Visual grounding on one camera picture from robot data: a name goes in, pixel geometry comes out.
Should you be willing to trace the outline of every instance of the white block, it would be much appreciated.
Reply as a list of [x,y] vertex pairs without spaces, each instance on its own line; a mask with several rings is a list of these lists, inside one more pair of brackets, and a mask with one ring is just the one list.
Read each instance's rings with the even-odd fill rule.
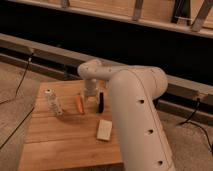
[[100,120],[97,139],[109,141],[111,131],[112,131],[112,122],[107,120]]

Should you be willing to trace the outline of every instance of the floor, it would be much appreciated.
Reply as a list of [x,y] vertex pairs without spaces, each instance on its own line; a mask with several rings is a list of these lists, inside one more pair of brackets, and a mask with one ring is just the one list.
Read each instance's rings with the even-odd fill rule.
[[[23,74],[23,69],[0,62],[0,101],[11,98]],[[16,100],[0,105],[0,146],[8,139],[32,108],[41,82],[56,81],[53,78],[28,72]],[[177,126],[184,121],[178,114],[192,111],[161,101],[158,113],[171,145],[177,171],[212,171],[213,157],[203,132],[193,125]],[[28,117],[0,149],[0,171],[15,171],[22,151]],[[213,140],[213,127],[205,127]]]

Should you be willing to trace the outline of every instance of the cable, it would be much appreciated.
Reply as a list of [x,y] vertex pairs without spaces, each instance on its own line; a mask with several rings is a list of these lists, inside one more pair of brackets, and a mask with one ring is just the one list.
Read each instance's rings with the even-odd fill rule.
[[208,132],[202,126],[200,126],[199,124],[196,124],[196,123],[190,122],[190,121],[188,121],[187,123],[188,124],[192,124],[194,126],[197,126],[198,128],[200,128],[204,132],[204,134],[206,136],[206,139],[207,139],[207,142],[208,142],[208,145],[209,145],[209,148],[210,148],[210,151],[211,151],[212,156],[213,156],[213,143],[210,142],[210,138],[209,138]]
[[195,107],[194,112],[192,112],[192,114],[184,122],[179,123],[179,125],[183,125],[187,123],[189,120],[191,120],[193,116],[197,113],[197,110],[199,109],[199,107],[200,107],[200,98],[197,98],[197,105]]
[[192,124],[192,125],[200,128],[204,132],[204,134],[207,138],[207,142],[208,142],[208,145],[209,145],[209,148],[210,148],[210,152],[212,153],[212,156],[213,156],[213,143],[210,142],[208,132],[206,131],[206,129],[204,129],[199,124],[190,121],[193,118],[193,116],[197,113],[197,110],[199,109],[199,107],[200,107],[200,98],[197,98],[197,105],[195,107],[195,110],[192,112],[192,114],[184,122],[180,122],[178,125]]
[[0,105],[5,104],[5,103],[9,103],[9,102],[11,102],[11,101],[13,101],[13,100],[16,99],[16,97],[17,97],[17,95],[18,95],[18,91],[19,91],[19,89],[20,89],[20,87],[21,87],[21,85],[22,85],[22,83],[23,83],[23,81],[24,81],[25,75],[26,75],[26,73],[27,73],[27,71],[28,71],[28,68],[29,68],[29,65],[30,65],[30,62],[31,62],[31,60],[32,60],[32,56],[33,56],[33,55],[34,55],[34,54],[32,53],[32,54],[30,55],[28,61],[27,61],[27,65],[26,65],[26,67],[25,67],[24,74],[22,75],[22,78],[21,78],[21,80],[20,80],[20,82],[19,82],[19,84],[18,84],[18,87],[16,88],[14,97],[11,98],[11,99],[8,99],[8,100],[5,100],[5,101],[0,102]]
[[27,115],[24,117],[24,119],[19,123],[19,125],[16,127],[16,129],[10,134],[10,136],[4,141],[4,143],[0,146],[0,151],[1,149],[7,144],[7,142],[11,139],[11,137],[16,133],[16,131],[20,128],[20,126],[24,123],[24,121],[28,118],[28,116],[33,112],[34,106],[32,109],[27,113]]

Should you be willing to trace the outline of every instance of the wooden tabletop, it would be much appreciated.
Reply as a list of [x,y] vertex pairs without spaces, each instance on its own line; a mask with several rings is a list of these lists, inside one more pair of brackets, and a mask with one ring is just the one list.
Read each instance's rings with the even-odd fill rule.
[[[94,101],[85,105],[85,115],[75,106],[75,96],[82,91],[82,81],[42,83],[25,138],[19,170],[57,170],[122,163],[113,128],[109,142],[96,139],[100,119],[111,120],[108,97],[105,109],[97,114]],[[53,89],[64,114],[55,117],[44,97]]]

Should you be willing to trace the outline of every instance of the orange object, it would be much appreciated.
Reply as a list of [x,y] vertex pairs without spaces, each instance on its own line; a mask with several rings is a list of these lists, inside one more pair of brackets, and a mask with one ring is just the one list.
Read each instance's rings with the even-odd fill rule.
[[77,107],[77,110],[80,114],[84,115],[85,112],[84,112],[84,105],[83,105],[83,99],[81,97],[80,94],[78,94],[75,98],[75,103],[76,103],[76,107]]

